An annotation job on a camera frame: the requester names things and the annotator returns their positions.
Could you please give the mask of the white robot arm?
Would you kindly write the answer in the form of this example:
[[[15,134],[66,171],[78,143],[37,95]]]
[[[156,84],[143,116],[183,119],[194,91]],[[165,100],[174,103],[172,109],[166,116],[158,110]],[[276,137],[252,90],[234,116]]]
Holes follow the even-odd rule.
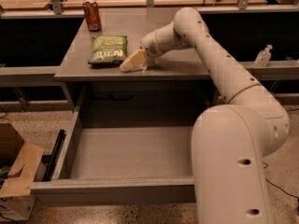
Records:
[[[180,9],[144,36],[123,72],[174,49],[195,49],[224,103],[204,111],[192,128],[192,174],[200,224],[274,224],[263,157],[289,136],[277,99],[209,33],[199,12]]]

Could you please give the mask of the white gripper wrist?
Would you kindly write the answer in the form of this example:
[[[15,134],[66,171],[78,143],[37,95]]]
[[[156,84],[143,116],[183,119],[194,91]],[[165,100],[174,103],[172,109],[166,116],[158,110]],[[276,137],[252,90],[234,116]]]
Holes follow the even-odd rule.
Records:
[[[156,65],[155,61],[148,61],[150,58],[157,58],[165,54],[164,37],[159,31],[151,32],[141,39],[142,49],[138,49],[130,54],[120,65],[123,73],[142,70],[145,72]]]

